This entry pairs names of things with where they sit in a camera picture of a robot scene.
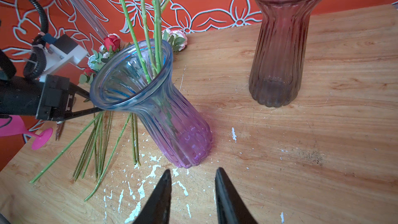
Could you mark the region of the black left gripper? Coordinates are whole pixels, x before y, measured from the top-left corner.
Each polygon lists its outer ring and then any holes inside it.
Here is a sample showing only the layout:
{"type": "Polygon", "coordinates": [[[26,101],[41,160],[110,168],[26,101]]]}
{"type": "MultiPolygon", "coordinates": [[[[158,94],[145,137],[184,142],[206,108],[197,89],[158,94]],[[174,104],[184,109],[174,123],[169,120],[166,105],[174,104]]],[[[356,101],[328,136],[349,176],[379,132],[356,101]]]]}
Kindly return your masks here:
{"type": "Polygon", "coordinates": [[[47,75],[45,81],[40,82],[15,76],[9,81],[1,80],[1,115],[65,121],[103,111],[94,107],[72,112],[76,94],[90,101],[90,93],[66,77],[47,75]]]}

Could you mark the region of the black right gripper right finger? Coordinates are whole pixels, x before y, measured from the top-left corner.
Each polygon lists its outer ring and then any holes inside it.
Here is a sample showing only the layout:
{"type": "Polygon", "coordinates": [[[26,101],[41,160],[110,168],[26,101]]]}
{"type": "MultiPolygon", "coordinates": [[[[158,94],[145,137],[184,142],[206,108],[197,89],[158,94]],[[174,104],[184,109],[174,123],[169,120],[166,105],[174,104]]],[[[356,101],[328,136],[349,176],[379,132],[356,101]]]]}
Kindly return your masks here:
{"type": "Polygon", "coordinates": [[[257,224],[223,168],[215,176],[216,206],[219,224],[257,224]]]}

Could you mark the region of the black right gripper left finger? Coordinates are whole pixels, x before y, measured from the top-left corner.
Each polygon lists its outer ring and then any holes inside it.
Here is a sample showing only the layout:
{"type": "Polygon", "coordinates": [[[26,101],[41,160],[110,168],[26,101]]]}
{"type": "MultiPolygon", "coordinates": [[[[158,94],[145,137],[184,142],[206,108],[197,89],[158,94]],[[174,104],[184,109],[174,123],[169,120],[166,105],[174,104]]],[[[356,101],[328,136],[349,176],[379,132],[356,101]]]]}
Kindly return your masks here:
{"type": "Polygon", "coordinates": [[[146,205],[133,224],[168,224],[170,221],[172,178],[165,170],[146,205]]]}

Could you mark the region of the purple glass vase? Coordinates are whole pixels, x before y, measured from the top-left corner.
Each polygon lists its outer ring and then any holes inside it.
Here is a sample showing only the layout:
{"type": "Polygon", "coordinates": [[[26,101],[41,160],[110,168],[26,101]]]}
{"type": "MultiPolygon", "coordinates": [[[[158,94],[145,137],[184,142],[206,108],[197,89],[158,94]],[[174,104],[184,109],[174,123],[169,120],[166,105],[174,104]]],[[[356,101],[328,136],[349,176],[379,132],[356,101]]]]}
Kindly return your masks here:
{"type": "Polygon", "coordinates": [[[174,86],[173,51],[166,41],[162,54],[163,67],[149,83],[135,45],[117,53],[91,83],[90,100],[103,110],[135,113],[171,163],[198,166],[210,153],[212,133],[174,86]]]}

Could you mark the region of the orange yellow rose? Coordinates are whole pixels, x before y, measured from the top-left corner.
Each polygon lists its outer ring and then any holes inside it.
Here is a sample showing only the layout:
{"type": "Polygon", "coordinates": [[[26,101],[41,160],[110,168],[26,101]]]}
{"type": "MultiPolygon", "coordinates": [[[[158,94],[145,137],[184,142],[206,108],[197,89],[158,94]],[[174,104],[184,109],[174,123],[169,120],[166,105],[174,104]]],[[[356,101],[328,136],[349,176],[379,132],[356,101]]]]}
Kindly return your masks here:
{"type": "Polygon", "coordinates": [[[152,80],[150,78],[149,72],[147,70],[146,61],[145,61],[145,59],[142,56],[141,49],[139,47],[135,32],[133,30],[133,25],[132,25],[132,22],[131,22],[130,17],[129,17],[129,12],[127,10],[126,2],[125,2],[125,0],[120,0],[120,3],[121,3],[122,9],[123,9],[123,13],[124,13],[124,16],[125,16],[125,19],[126,19],[126,22],[127,22],[127,26],[129,28],[129,32],[131,34],[134,46],[136,48],[136,53],[138,55],[139,61],[140,61],[141,66],[142,66],[142,69],[143,69],[144,74],[146,76],[146,81],[147,81],[147,83],[150,84],[152,80]]]}

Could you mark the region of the brown glass vase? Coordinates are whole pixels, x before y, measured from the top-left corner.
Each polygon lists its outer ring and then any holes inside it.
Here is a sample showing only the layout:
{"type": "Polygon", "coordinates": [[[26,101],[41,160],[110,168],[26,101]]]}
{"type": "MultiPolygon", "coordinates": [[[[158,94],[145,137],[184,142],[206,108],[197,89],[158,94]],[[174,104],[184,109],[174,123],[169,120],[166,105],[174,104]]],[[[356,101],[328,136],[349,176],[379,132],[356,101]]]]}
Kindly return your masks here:
{"type": "Polygon", "coordinates": [[[263,20],[249,77],[254,100],[291,103],[301,87],[309,20],[322,0],[255,0],[263,20]]]}

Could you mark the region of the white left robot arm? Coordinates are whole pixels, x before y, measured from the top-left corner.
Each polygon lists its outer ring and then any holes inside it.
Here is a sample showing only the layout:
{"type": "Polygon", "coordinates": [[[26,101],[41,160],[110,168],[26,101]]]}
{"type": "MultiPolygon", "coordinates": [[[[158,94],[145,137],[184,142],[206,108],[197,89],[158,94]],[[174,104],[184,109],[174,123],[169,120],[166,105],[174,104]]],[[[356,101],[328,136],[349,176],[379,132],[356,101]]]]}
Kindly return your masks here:
{"type": "MultiPolygon", "coordinates": [[[[50,35],[66,34],[88,52],[101,45],[100,36],[70,0],[37,1],[47,14],[50,35]]],[[[18,76],[39,31],[39,14],[28,0],[1,0],[1,50],[13,60],[18,76]]]]}

